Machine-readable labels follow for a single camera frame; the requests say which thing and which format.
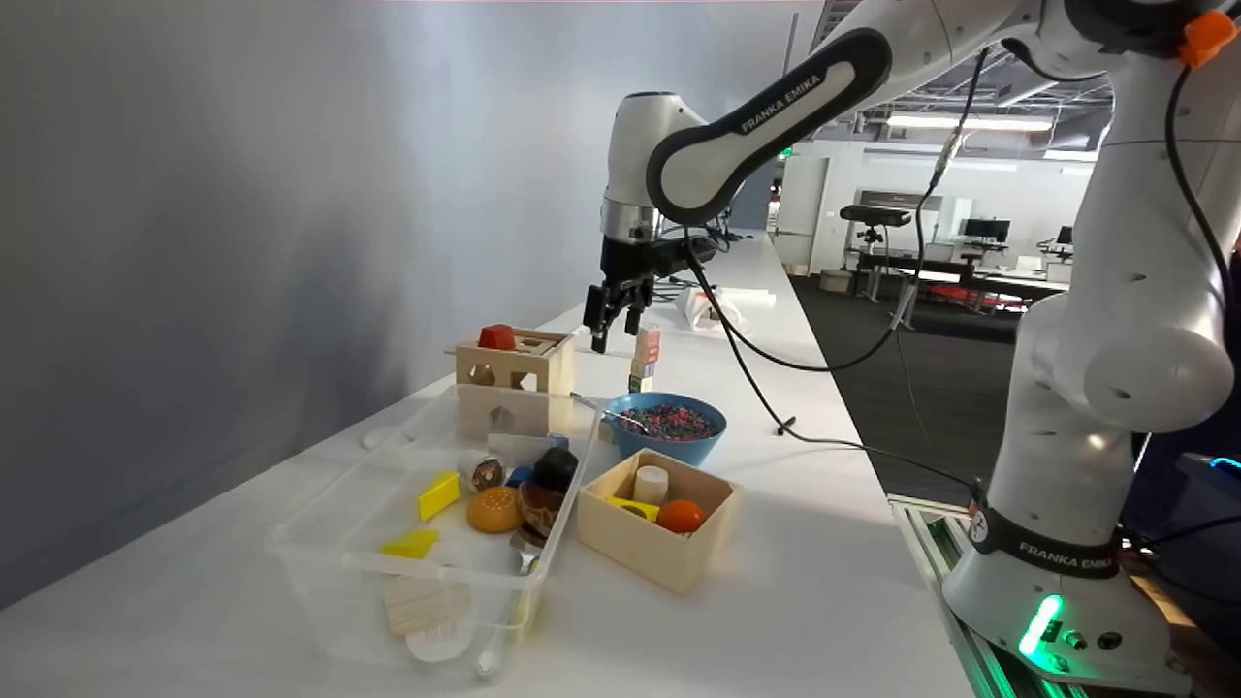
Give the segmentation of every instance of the ceiling light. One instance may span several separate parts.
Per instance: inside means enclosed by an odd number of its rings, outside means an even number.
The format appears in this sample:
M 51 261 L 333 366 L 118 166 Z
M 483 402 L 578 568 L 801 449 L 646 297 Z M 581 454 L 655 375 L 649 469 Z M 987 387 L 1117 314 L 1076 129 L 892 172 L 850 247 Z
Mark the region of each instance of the ceiling light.
M 960 114 L 892 114 L 889 129 L 922 129 L 922 131 L 951 131 L 960 129 Z M 969 116 L 967 131 L 1050 131 L 1050 116 L 1017 116 L 1017 114 L 988 114 Z
M 1017 164 L 1001 164 L 1001 158 L 960 158 L 960 172 L 1019 172 Z
M 1093 164 L 1097 151 L 1042 151 L 1042 158 L 1054 158 L 1054 164 Z

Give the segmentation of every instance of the green light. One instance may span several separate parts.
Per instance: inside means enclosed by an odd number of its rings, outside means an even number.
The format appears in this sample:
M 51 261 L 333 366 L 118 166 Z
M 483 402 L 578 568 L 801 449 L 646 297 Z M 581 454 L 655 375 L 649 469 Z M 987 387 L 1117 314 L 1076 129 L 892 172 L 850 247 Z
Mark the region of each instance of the green light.
M 1017 644 L 1019 655 L 1035 661 L 1038 641 L 1042 641 L 1048 624 L 1050 624 L 1059 613 L 1064 613 L 1064 597 L 1059 597 L 1059 592 L 1050 592 L 1050 597 L 1038 600 L 1035 619 L 1023 627 L 1023 637 L 1019 637 L 1019 644 Z

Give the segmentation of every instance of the ceiling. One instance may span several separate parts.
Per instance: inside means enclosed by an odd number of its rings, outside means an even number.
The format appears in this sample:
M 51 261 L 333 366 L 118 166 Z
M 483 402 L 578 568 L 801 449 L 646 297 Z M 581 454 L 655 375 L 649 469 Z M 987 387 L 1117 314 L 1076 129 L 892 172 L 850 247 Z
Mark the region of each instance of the ceiling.
M 816 41 L 825 40 L 856 0 L 821 0 L 819 22 L 816 22 Z M 886 129 L 886 116 L 892 109 L 914 109 L 914 114 L 960 114 L 969 92 L 969 75 L 975 62 L 956 65 L 951 75 L 935 79 L 932 87 L 873 109 L 870 116 L 850 116 L 836 125 L 825 134 L 870 134 L 870 141 L 914 141 L 913 131 L 892 131 Z M 1097 83 L 1048 83 L 1031 75 L 1019 57 L 1007 50 L 993 50 L 978 96 L 978 114 L 1019 114 L 1019 116 L 1054 116 L 1054 131 L 1048 134 L 1007 134 L 1013 151 L 1048 151 L 1048 147 L 1079 147 L 1093 151 L 1102 131 L 1108 129 L 1112 116 L 1112 92 L 1108 87 Z

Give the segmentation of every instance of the yellow toy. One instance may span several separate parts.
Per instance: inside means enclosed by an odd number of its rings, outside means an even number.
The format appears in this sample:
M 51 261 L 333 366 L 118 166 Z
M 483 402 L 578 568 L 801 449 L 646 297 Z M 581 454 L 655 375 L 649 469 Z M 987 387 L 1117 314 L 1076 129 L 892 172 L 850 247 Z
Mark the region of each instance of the yellow toy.
M 462 473 L 446 469 L 419 491 L 419 520 L 436 520 L 462 499 Z
M 649 499 L 626 499 L 626 495 L 608 495 L 614 508 L 626 508 L 640 520 L 658 520 L 658 504 L 649 504 Z
M 426 558 L 436 543 L 437 543 L 437 533 L 436 526 L 419 526 L 419 533 L 409 533 L 401 540 L 387 540 L 382 552 L 392 553 L 392 558 Z

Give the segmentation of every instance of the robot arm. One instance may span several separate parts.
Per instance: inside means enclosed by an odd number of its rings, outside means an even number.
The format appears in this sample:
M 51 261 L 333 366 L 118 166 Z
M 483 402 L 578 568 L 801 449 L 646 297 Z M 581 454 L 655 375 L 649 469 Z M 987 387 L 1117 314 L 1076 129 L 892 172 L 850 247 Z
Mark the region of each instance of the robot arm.
M 864 0 L 802 65 L 713 125 L 675 92 L 629 92 L 608 147 L 605 284 L 591 286 L 581 317 L 595 350 L 608 345 L 622 312 L 636 332 L 653 301 L 655 209 L 683 226 L 719 217 L 779 147 L 939 79 L 1031 21 L 1035 0 Z
M 1185 88 L 1185 26 L 1209 0 L 864 0 L 801 69 L 702 125 L 670 92 L 626 96 L 608 151 L 605 284 L 591 286 L 595 350 L 653 301 L 653 213 L 710 222 L 735 186 L 793 141 L 892 100 L 978 48 L 1019 41 L 1048 75 L 1104 69 L 1117 125 L 1076 222 L 1076 291 L 1019 326 L 1005 446 L 942 580 L 956 618 L 1050 684 L 1187 695 L 1165 618 L 1117 575 L 1117 515 L 1132 431 L 1181 431 L 1232 387 L 1222 345 L 1217 247 L 1241 231 L 1241 41 Z M 1187 184 L 1169 166 L 1169 129 Z

